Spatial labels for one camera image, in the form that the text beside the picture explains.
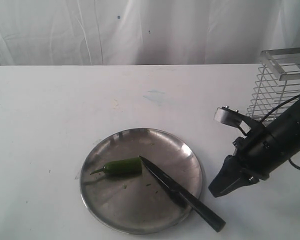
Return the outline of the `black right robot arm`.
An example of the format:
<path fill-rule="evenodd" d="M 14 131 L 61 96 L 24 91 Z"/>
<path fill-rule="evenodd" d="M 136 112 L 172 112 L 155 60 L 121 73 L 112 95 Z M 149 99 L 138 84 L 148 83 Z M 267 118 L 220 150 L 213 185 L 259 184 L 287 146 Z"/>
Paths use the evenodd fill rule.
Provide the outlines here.
<path fill-rule="evenodd" d="M 234 190 L 257 184 L 300 151 L 300 95 L 296 101 L 269 125 L 219 107 L 214 119 L 239 129 L 245 122 L 250 130 L 234 140 L 234 154 L 228 155 L 208 189 L 214 197 L 225 196 Z"/>

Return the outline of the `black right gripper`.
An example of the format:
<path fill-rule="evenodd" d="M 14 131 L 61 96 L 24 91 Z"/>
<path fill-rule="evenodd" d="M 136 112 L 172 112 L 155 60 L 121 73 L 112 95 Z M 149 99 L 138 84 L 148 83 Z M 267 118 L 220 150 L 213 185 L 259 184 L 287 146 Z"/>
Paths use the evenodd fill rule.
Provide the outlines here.
<path fill-rule="evenodd" d="M 234 142 L 235 152 L 228 155 L 222 172 L 208 186 L 210 193 L 219 198 L 239 188 L 267 180 L 270 173 L 285 162 L 285 123 L 274 122 L 264 126 L 249 122 L 245 138 Z"/>

